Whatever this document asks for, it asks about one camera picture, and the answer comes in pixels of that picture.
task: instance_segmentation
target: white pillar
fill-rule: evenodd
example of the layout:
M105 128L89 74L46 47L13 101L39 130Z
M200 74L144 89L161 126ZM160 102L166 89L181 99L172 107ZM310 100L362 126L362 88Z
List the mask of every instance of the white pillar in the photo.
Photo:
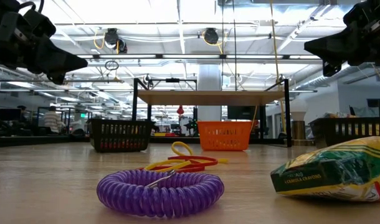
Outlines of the white pillar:
M222 73L219 65L199 65L197 89L222 91ZM198 106L198 120L221 121L222 106Z

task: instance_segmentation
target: black plastic basket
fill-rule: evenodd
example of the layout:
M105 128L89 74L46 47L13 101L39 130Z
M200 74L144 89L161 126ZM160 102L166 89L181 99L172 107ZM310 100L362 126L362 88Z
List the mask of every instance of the black plastic basket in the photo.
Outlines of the black plastic basket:
M91 119L90 141L97 152L136 152L147 149L152 121Z
M358 138L380 136L380 118L319 118L309 125L318 149Z

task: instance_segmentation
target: ceiling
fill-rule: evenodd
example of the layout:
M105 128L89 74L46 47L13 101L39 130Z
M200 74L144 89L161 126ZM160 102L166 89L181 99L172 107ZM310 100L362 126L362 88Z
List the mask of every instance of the ceiling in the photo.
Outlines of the ceiling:
M303 44L326 35L335 34L345 28L342 17L358 1L338 1L339 5L320 6L319 0L275 1L273 14L276 21L275 35L279 55L309 55ZM199 64L216 63L222 66L222 72L230 82L223 90L234 90L236 82L234 71L237 71L237 89L261 90L275 83L276 67L272 23L269 1L239 0L50 0L44 5L43 14L56 25L57 32L51 38L53 43L73 54L115 54L102 45L103 33L107 28L117 28L120 37L128 46L128 54L214 54L221 51L217 46L207 45L202 33L213 27L219 34L224 54L265 55L271 60L233 60L223 63L221 60L170 60L170 59L120 59L120 67L114 72L106 71L107 60L89 61L87 68L67 74L68 80L86 80L57 86L50 82L32 83L32 89L70 89L78 90L73 94L66 92L49 93L45 97L56 96L78 98L82 102L130 104L133 78L183 78L197 79ZM321 62L313 60L291 60L278 65L279 74L291 78L292 85L302 82L310 75L321 70ZM0 75L6 79L45 79L36 77L24 69L9 73L0 69ZM2 88L23 88L4 84ZM89 89L122 90L106 93L108 98L92 96ZM161 82L155 90L192 90L190 85ZM67 100L59 98L62 103ZM172 116L175 107L164 107Z

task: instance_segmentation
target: person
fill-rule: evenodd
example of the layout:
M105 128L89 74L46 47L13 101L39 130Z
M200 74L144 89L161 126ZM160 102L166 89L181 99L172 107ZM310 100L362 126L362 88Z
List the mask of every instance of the person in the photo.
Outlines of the person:
M55 111L56 107L51 106L49 111L45 113L45 127L49 127L53 134L58 134L64 124L61 122L60 116Z
M17 109L21 109L21 116L20 116L20 120L18 122L27 124L27 118L25 117L27 107L20 105L17 107Z

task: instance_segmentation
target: wooden shelf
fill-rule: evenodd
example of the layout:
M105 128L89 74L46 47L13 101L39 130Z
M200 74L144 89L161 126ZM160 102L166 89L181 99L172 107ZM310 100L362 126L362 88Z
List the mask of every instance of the wooden shelf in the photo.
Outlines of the wooden shelf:
M284 92L139 90L138 96L151 105L254 106L279 100Z

